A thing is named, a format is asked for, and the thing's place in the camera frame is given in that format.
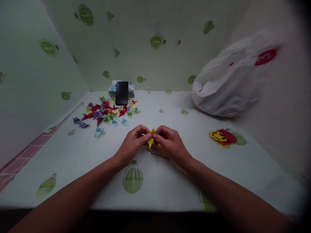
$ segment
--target white plastic bag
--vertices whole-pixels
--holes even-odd
[[[192,85],[192,99],[204,112],[243,114],[263,92],[265,74],[282,45],[278,27],[264,28],[223,50],[207,63]]]

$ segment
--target purple origami paper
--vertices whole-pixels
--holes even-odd
[[[90,102],[87,106],[88,108],[92,108],[93,107],[93,104]]]
[[[101,111],[94,112],[93,114],[93,120],[97,119],[98,117],[101,118],[103,116]]]
[[[74,119],[74,123],[75,123],[75,124],[78,124],[78,125],[79,125],[80,122],[81,122],[81,120],[80,120],[79,118],[76,117],[76,118]]]
[[[86,123],[84,123],[84,122],[82,122],[82,121],[80,121],[80,123],[79,123],[79,127],[80,128],[85,128],[86,126],[88,126],[89,124],[86,124]]]

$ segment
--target right hand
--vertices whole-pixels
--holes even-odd
[[[169,153],[170,158],[177,165],[186,165],[192,159],[176,130],[160,126],[152,137]]]

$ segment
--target black smartphone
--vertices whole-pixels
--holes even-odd
[[[127,105],[128,82],[117,82],[116,105]]]

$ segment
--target green wallpaper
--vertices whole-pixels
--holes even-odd
[[[137,90],[190,90],[249,0],[44,0],[92,91],[112,80]]]

